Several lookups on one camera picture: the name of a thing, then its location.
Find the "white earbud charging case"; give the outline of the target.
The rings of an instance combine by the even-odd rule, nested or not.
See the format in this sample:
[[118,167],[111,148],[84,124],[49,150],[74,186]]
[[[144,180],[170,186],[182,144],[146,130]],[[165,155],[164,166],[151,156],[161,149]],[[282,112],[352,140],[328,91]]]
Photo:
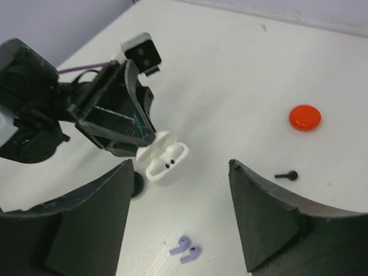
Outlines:
[[136,162],[150,182],[165,187],[183,177],[188,156],[189,148],[186,144],[178,141],[174,133],[161,131],[156,133],[150,145],[137,149]]

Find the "black earbud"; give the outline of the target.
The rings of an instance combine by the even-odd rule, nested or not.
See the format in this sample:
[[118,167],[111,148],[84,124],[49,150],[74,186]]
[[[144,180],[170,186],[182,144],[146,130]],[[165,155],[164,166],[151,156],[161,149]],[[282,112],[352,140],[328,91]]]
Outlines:
[[298,179],[298,172],[292,170],[285,174],[275,174],[274,177],[275,179],[285,178],[288,179],[289,181],[295,181],[296,179]]

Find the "white earbud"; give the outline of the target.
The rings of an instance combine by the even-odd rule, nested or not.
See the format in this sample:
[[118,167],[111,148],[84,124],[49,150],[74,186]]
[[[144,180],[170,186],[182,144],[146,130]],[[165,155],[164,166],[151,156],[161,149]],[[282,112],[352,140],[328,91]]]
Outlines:
[[183,152],[183,147],[180,144],[173,144],[166,148],[166,155],[170,164],[174,164]]
[[161,173],[165,172],[170,168],[170,164],[164,161],[161,158],[154,159],[151,164],[148,166],[148,173],[152,177],[157,177]]

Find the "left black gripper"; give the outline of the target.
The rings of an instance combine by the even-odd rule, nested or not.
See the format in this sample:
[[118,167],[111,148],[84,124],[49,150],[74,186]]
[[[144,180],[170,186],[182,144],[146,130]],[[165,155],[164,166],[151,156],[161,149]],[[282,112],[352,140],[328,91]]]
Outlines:
[[135,156],[155,139],[150,119],[153,94],[138,80],[133,61],[109,62],[91,81],[79,75],[68,86],[67,120],[97,148]]

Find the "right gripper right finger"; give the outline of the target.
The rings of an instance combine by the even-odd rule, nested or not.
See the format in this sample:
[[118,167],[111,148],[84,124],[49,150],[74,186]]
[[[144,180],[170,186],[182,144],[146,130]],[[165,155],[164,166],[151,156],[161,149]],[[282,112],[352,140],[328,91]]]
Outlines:
[[293,193],[229,161],[229,185],[252,275],[366,275],[367,214]]

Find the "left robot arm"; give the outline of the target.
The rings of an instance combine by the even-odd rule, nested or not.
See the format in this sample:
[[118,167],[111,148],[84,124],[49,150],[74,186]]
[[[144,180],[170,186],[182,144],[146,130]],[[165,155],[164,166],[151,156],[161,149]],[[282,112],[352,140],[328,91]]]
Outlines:
[[61,122],[71,122],[97,148],[130,157],[155,139],[150,119],[154,95],[138,79],[159,71],[161,57],[152,39],[136,39],[120,57],[60,82],[57,69],[18,38],[1,44],[1,108],[10,133],[1,157],[34,164],[49,159],[70,137]]

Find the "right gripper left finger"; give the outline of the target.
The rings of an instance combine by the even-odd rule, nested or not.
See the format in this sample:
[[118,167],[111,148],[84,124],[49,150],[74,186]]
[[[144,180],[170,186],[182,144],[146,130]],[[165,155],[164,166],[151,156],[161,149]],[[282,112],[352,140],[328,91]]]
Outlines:
[[115,275],[135,172],[131,160],[29,210],[1,213],[2,275]]

